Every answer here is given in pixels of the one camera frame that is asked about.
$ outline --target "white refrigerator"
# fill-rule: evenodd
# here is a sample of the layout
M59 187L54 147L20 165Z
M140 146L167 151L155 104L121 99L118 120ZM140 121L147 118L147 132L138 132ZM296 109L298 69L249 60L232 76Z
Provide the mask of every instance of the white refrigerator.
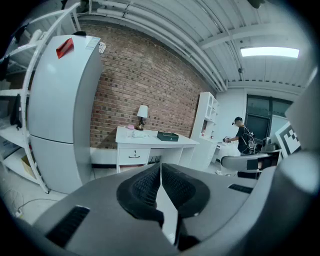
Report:
M56 49L72 38L74 49ZM72 193L90 180L90 124L102 72L100 38L55 36L32 81L27 113L33 155L49 189Z

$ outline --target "man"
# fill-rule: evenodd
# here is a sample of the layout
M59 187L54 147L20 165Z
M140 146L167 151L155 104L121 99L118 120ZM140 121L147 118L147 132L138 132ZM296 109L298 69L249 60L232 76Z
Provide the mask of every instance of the man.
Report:
M241 154L246 154L248 153L248 140L249 136L248 130L246 130L244 122L241 117L236 117L234 119L234 124L236 127L239 128L237 134L233 138L226 138L225 142L234 142L234 141L239 141L238 144L238 150L240 151Z

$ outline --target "ceiling light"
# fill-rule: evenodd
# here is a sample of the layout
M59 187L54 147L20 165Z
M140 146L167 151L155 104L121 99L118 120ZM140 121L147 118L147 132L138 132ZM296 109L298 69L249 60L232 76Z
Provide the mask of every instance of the ceiling light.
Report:
M242 57L248 56L284 56L298 58L299 50L285 47L252 47L242 48Z

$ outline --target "red brick wall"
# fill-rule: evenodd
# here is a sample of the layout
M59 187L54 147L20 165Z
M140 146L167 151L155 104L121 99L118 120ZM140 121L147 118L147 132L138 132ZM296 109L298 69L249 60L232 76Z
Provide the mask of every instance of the red brick wall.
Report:
M148 106L145 129L190 137L200 92L215 92L177 53L136 30L83 21L81 30L106 44L103 71L92 110L91 147L116 149L117 126L138 124Z

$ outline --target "drawer handle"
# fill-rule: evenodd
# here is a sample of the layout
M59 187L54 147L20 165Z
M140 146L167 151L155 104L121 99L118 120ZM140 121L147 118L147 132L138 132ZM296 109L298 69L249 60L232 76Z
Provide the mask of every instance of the drawer handle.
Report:
M140 155L139 156L136 156L136 150L134 151L134 156L128 156L129 158L139 158L140 157Z

